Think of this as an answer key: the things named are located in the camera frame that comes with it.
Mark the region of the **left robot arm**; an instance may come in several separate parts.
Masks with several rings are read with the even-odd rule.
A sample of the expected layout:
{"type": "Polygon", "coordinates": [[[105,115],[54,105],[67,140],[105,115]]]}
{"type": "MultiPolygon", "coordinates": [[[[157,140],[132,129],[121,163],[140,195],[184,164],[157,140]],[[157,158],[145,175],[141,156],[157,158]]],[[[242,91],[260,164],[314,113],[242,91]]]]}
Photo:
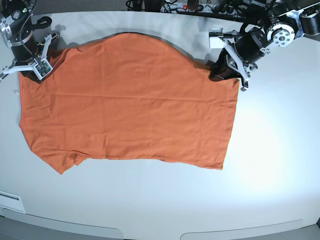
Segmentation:
{"type": "Polygon", "coordinates": [[[248,3],[240,18],[242,25],[238,31],[225,32],[221,27],[209,31],[209,47],[221,50],[210,66],[209,79],[219,82],[238,78],[245,91],[251,73],[258,69],[258,60],[305,35],[319,35],[320,2],[271,0],[256,7],[248,3]]]}

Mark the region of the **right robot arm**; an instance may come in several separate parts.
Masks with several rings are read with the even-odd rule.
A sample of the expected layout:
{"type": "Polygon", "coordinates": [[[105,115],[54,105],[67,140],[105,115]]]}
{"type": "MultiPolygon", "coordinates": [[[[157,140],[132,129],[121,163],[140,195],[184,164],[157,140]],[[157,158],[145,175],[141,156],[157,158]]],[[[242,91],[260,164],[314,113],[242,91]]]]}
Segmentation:
{"type": "Polygon", "coordinates": [[[32,23],[36,0],[2,0],[0,6],[0,33],[14,56],[12,64],[2,69],[0,79],[19,72],[38,84],[42,83],[53,71],[47,53],[52,41],[59,36],[48,34],[44,41],[38,42],[34,31],[50,27],[52,19],[44,16],[32,23]]]}

